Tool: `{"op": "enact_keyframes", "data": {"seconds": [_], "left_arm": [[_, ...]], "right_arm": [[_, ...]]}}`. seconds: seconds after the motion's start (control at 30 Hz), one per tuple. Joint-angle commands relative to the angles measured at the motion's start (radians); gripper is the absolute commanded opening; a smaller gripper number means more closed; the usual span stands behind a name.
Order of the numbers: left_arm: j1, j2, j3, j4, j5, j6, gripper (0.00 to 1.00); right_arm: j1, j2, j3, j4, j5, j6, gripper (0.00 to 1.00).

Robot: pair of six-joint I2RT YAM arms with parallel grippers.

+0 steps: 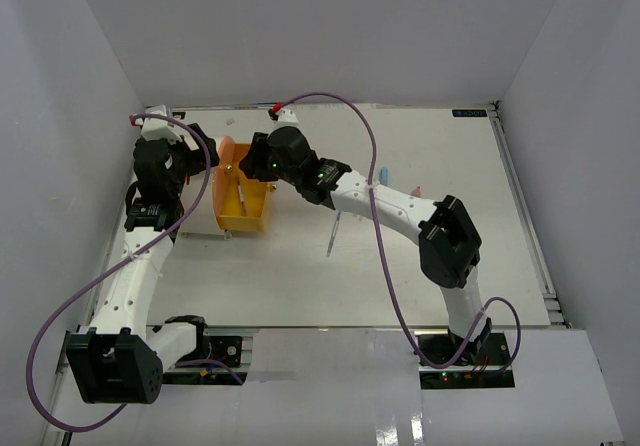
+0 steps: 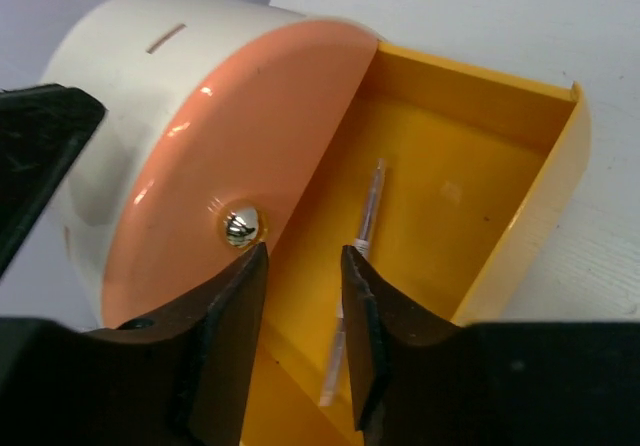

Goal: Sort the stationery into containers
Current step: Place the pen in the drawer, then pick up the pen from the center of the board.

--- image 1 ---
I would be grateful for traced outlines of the yellow bottom drawer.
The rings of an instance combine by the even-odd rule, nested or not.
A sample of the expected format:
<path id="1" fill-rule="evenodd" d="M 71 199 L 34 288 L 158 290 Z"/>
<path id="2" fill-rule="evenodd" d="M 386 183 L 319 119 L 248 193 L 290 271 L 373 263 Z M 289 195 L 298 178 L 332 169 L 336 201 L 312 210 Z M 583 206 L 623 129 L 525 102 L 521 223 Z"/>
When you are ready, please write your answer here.
<path id="1" fill-rule="evenodd" d="M 275 184 L 249 179 L 240 169 L 249 146 L 225 136 L 217 149 L 212 199 L 216 221 L 224 231 L 265 233 L 269 227 Z"/>

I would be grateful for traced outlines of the orange drawer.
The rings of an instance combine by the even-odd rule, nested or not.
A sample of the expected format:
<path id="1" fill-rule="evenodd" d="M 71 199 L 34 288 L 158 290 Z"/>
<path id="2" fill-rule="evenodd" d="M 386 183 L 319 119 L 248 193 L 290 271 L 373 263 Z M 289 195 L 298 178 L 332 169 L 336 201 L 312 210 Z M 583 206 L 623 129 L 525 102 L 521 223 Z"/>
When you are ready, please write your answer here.
<path id="1" fill-rule="evenodd" d="M 233 171 L 234 167 L 230 163 L 220 164 L 214 168 L 212 180 L 212 201 L 213 211 L 216 217 L 219 217 L 221 213 L 226 190 L 229 181 L 232 179 Z"/>

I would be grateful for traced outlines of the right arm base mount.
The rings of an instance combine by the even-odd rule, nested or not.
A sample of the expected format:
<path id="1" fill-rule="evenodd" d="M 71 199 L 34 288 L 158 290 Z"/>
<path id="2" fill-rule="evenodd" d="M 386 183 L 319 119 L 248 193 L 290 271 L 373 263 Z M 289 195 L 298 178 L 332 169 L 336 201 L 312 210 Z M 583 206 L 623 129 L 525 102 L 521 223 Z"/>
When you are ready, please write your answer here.
<path id="1" fill-rule="evenodd" d="M 422 390 L 512 389 L 515 387 L 512 367 L 499 372 L 509 359 L 506 336 L 491 333 L 475 359 L 460 358 L 448 369 L 434 369 L 421 363 L 420 386 Z"/>

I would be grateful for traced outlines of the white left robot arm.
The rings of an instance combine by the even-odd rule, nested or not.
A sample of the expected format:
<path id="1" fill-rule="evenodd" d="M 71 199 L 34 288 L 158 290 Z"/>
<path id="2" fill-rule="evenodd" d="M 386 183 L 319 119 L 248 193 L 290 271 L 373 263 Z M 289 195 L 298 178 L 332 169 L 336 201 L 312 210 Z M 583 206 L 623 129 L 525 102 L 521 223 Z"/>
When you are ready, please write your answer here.
<path id="1" fill-rule="evenodd" d="M 186 212 L 184 185 L 219 164 L 214 139 L 196 123 L 189 127 L 192 138 L 204 142 L 197 149 L 181 135 L 143 135 L 135 144 L 135 180 L 125 197 L 125 264 L 114 273 L 87 332 L 72 335 L 66 347 L 86 403 L 151 404 L 171 366 L 182 359 L 199 365 L 210 356 L 212 343 L 199 316 L 176 316 L 158 328 L 147 328 L 161 269 Z"/>

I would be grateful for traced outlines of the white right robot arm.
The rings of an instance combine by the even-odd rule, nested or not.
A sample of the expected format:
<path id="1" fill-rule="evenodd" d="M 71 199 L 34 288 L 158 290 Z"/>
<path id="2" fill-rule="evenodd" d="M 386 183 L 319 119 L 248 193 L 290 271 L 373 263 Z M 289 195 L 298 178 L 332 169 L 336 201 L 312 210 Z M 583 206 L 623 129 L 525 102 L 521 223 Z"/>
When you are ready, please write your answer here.
<path id="1" fill-rule="evenodd" d="M 477 363 L 488 351 L 491 320 L 481 300 L 480 235 L 464 204 L 418 198 L 366 178 L 349 165 L 320 158 L 302 132 L 285 126 L 254 134 L 239 167 L 249 179 L 282 180 L 308 202 L 354 213 L 411 240 L 423 275 L 440 287 L 448 313 L 452 363 Z"/>

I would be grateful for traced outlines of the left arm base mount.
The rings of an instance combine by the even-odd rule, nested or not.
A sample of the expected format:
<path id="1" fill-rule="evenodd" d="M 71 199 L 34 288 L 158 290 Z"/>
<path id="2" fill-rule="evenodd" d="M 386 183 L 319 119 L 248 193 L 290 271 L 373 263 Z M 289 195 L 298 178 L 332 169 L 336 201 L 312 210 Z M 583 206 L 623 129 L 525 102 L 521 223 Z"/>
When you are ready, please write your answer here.
<path id="1" fill-rule="evenodd" d="M 204 350 L 179 360 L 194 364 L 172 366 L 163 376 L 164 385 L 240 386 L 248 376 L 256 330 L 208 328 Z"/>

